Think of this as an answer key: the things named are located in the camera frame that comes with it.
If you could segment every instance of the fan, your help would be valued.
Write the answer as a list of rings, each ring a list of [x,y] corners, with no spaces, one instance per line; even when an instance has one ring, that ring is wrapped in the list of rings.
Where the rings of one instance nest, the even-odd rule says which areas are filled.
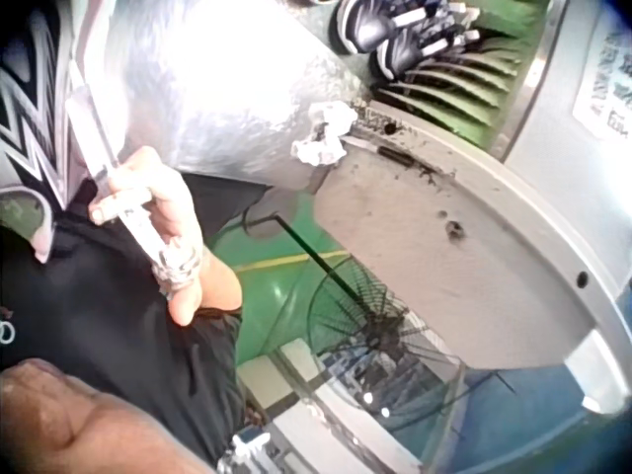
[[[391,427],[443,402],[448,385],[431,367],[450,364],[456,371],[461,364],[439,351],[428,326],[353,257],[321,281],[307,324],[325,378],[345,392],[342,398]]]

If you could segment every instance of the black hole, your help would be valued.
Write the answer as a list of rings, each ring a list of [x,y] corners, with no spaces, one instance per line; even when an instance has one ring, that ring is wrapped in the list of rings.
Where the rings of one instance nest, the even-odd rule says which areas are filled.
[[[589,274],[586,272],[580,272],[577,275],[577,287],[578,288],[586,288],[589,284]]]
[[[387,135],[394,135],[397,131],[397,125],[393,122],[384,125],[384,133]]]

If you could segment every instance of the black garment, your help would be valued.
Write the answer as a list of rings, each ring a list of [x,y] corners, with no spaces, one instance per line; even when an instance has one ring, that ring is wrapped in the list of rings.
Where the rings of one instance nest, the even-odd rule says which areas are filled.
[[[230,202],[236,205],[214,207],[225,215],[206,219],[205,230],[239,210],[227,210]],[[214,465],[244,419],[235,370],[239,315],[198,317],[188,328],[172,323],[146,258],[119,223],[97,228],[66,213],[45,266],[2,227],[0,246],[0,305],[13,311],[16,329],[14,343],[0,346],[0,369],[47,360],[146,411]]]

